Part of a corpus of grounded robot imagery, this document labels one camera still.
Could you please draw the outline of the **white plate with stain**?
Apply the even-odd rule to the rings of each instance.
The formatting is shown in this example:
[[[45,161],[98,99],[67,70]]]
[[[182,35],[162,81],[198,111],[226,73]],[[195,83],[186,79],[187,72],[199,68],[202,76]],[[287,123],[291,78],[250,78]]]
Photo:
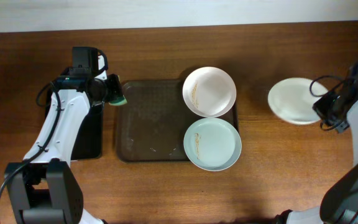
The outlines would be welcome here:
[[[268,105],[280,119],[296,125],[313,124],[320,120],[313,104],[328,92],[322,84],[315,82],[310,93],[312,80],[287,78],[276,83],[268,93]]]

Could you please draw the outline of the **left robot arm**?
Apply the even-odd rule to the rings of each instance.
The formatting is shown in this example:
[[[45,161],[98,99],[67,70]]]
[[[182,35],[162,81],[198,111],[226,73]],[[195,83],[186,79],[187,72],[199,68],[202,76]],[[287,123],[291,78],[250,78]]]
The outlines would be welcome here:
[[[126,103],[120,78],[116,74],[64,75],[43,89],[52,92],[48,115],[23,160],[8,163],[0,201],[7,190],[17,223],[104,223],[84,208],[70,163],[78,132],[91,108]]]

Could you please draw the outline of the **light blue plate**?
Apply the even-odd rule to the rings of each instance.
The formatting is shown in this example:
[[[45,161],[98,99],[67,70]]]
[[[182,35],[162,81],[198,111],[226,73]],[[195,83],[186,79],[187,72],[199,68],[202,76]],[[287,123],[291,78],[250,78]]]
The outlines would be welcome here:
[[[186,130],[183,147],[195,166],[218,172],[237,162],[242,152],[242,141],[237,129],[227,121],[203,118]]]

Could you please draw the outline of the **pink white plate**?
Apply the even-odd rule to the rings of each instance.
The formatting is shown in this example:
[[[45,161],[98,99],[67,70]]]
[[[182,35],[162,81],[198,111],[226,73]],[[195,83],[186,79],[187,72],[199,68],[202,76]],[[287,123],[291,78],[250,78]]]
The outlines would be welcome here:
[[[226,114],[236,102],[237,90],[231,76],[216,67],[201,67],[185,79],[182,96],[187,107],[205,118]]]

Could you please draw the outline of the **green yellow sponge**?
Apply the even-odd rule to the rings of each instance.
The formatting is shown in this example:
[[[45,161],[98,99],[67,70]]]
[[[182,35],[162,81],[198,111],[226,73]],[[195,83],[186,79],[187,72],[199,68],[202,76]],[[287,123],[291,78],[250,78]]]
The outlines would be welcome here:
[[[122,106],[127,104],[127,100],[124,95],[118,96],[115,99],[108,102],[111,106]]]

